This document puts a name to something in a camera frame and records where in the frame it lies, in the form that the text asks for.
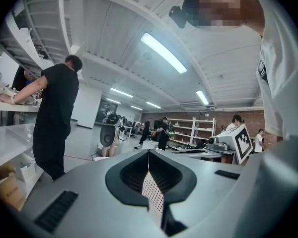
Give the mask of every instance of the white t-shirt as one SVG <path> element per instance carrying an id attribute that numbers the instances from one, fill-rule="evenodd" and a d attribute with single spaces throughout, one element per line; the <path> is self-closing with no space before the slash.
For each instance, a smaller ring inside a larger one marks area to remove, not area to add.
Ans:
<path id="1" fill-rule="evenodd" d="M 228 131 L 229 129 L 232 129 L 236 127 L 234 123 L 231 123 L 229 126 L 227 126 L 226 130 L 225 131 Z"/>
<path id="2" fill-rule="evenodd" d="M 254 142 L 255 142 L 255 148 L 254 148 L 254 152 L 261 152 L 263 151 L 261 145 L 259 144 L 259 142 L 263 142 L 263 138 L 260 134 L 257 134 L 255 139 L 254 139 Z"/>
<path id="3" fill-rule="evenodd" d="M 259 66 L 265 66 L 267 81 L 259 82 L 265 130 L 288 138 L 298 135 L 298 29 L 276 0 L 259 0 L 265 16 Z"/>

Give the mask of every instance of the fluorescent light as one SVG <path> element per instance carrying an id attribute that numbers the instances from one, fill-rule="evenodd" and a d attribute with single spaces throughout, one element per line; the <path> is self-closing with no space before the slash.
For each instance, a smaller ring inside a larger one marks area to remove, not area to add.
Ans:
<path id="1" fill-rule="evenodd" d="M 140 109 L 140 108 L 137 108 L 137 107 L 134 107 L 134 106 L 131 106 L 132 108 L 134 108 L 134 109 L 138 109 L 138 110 L 142 110 L 142 109 Z"/>
<path id="2" fill-rule="evenodd" d="M 151 106 L 156 107 L 157 109 L 161 109 L 161 107 L 159 107 L 159 106 L 157 106 L 157 105 L 155 105 L 155 104 L 152 104 L 152 103 L 150 103 L 150 102 L 146 102 L 146 103 L 149 104 L 149 105 L 151 105 Z"/>
<path id="3" fill-rule="evenodd" d="M 164 45 L 152 37 L 149 33 L 145 33 L 141 37 L 141 41 L 161 55 L 169 64 L 171 64 L 180 74 L 187 71 L 186 67 L 171 53 Z"/>
<path id="4" fill-rule="evenodd" d="M 204 95 L 204 93 L 202 91 L 197 91 L 197 94 L 199 95 L 199 97 L 202 100 L 202 102 L 204 103 L 204 105 L 208 105 L 209 104 L 207 98 L 205 97 L 205 95 Z"/>
<path id="5" fill-rule="evenodd" d="M 111 99 L 108 99 L 108 98 L 106 98 L 106 100 L 109 100 L 109 101 L 112 101 L 112 102 L 115 102 L 115 103 L 121 104 L 119 101 L 114 101 L 114 100 L 111 100 Z"/>
<path id="6" fill-rule="evenodd" d="M 114 88 L 110 88 L 110 90 L 112 90 L 112 91 L 115 91 L 115 92 L 117 92 L 117 93 L 121 93 L 121 94 L 123 94 L 123 95 L 126 95 L 126 96 L 128 96 L 128 97 L 130 97 L 130 98 L 132 98 L 132 97 L 133 97 L 133 96 L 132 96 L 132 95 L 130 95 L 130 94 L 124 93 L 124 92 L 122 92 L 122 91 L 119 91 L 119 90 L 116 90 L 116 89 L 114 89 Z"/>

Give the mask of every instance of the hand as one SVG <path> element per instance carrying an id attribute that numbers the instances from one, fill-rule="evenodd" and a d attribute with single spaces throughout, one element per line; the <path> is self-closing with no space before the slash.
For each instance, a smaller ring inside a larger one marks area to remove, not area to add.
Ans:
<path id="1" fill-rule="evenodd" d="M 12 104 L 11 96 L 9 96 L 8 94 L 1 93 L 0 94 L 0 101 L 8 103 L 8 104 Z"/>

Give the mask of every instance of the black hair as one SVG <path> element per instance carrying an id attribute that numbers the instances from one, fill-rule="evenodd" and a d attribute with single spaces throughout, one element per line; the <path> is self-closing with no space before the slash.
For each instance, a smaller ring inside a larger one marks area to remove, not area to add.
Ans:
<path id="1" fill-rule="evenodd" d="M 71 62 L 73 69 L 78 72 L 82 67 L 83 67 L 83 63 L 81 62 L 81 60 L 74 55 L 70 55 L 67 58 L 65 58 L 65 62 Z"/>
<path id="2" fill-rule="evenodd" d="M 238 120 L 239 122 L 242 122 L 242 117 L 240 115 L 234 115 L 232 122 L 235 122 L 235 120 Z"/>

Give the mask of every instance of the man in black t-shirt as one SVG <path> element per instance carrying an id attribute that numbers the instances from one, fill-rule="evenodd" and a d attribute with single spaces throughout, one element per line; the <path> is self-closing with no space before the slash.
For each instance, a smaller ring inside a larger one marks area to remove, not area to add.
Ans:
<path id="1" fill-rule="evenodd" d="M 149 128 L 150 128 L 151 121 L 152 121 L 152 118 L 149 118 L 148 121 L 145 122 L 145 126 L 143 129 L 143 135 L 139 141 L 138 147 L 140 147 L 144 143 L 144 141 L 147 139 L 147 137 L 149 135 Z"/>
<path id="2" fill-rule="evenodd" d="M 35 161 L 53 180 L 64 173 L 65 139 L 70 134 L 71 116 L 78 92 L 77 72 L 81 60 L 68 56 L 61 63 L 41 71 L 41 77 L 24 87 L 14 97 L 0 95 L 9 104 L 18 103 L 44 89 L 33 132 Z"/>
<path id="3" fill-rule="evenodd" d="M 163 122 L 163 124 L 157 130 L 157 132 L 160 132 L 158 148 L 161 149 L 161 150 L 165 150 L 165 146 L 167 145 L 167 142 L 169 140 L 168 119 L 167 119 L 167 117 L 162 118 L 162 122 Z"/>

